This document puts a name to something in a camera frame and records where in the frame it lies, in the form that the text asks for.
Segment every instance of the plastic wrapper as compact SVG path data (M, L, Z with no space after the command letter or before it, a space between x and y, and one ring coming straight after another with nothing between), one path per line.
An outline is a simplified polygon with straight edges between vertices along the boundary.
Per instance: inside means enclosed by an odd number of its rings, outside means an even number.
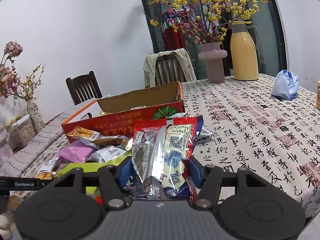
M94 151L96 151L94 147L76 140L60 150L59 158L62 157L62 160L66 159L73 163L85 163Z
M43 172L51 172L56 167L58 161L59 161L60 154L57 153L51 160L48 160L44 162L38 171L38 174L41 174Z
M277 74L271 95L291 100L298 89L298 76L292 71L284 69Z
M135 123L132 163L140 187L134 195L145 199L188 199L195 192L186 180L191 157L203 124L202 116Z
M176 114L174 114L174 115L171 115L171 116L169 117L169 119L171 119L171 118L177 118L177 117L185 117L186 114L187 114L187 113L176 113ZM211 135L213 135L212 132L210 132L208 129L202 127L201 133L200 133L200 136L199 136L199 139L201 139L201 138L206 138L206 137L211 136Z
M126 151L110 145L92 153L90 160L97 163L106 163L107 161L114 160L124 153L126 153Z
M71 132L67 133L67 136L78 139L80 142L84 143L87 146L95 147L99 149L99 146L92 143L92 141L103 138L103 135L99 132L88 130L77 126Z
M108 145L121 145L128 143L127 136L124 135L113 135L113 136L102 136L100 139L92 141L97 146L108 146Z

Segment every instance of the chair backrest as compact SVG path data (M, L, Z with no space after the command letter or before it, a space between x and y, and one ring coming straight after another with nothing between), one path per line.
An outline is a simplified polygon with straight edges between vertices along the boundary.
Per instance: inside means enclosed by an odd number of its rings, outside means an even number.
M186 82L181 64L175 54L158 57L156 62L156 86L175 81Z
M87 75L81 75L66 80L70 95L75 105L91 98L102 98L100 88L93 71Z

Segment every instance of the thermos handle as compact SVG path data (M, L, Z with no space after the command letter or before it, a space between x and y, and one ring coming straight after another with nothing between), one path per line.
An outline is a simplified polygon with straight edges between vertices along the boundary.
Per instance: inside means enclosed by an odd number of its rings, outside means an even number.
M251 25L251 26L246 26L246 28L247 29L254 29L254 32L255 32L255 34L257 36L256 49L258 49L258 46L260 44L260 35L259 35L259 31L258 31L257 27L254 26L254 25Z

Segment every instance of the yellow thermos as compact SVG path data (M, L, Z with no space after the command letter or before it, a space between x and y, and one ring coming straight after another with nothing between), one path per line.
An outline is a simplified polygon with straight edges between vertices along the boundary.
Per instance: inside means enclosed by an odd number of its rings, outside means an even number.
M231 56L233 73L236 80L252 81L259 79L258 61L256 49L260 38L256 26L246 26L251 22L234 21L231 25ZM257 36L256 46L247 29L255 29Z

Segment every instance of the orange cardboard box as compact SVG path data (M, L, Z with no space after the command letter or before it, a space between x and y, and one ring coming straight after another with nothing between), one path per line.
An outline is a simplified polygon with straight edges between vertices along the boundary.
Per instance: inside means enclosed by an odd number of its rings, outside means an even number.
M183 113L184 102L180 82L134 90L122 95L97 99L62 123L67 134L76 126L108 135L133 136L137 121L165 118Z

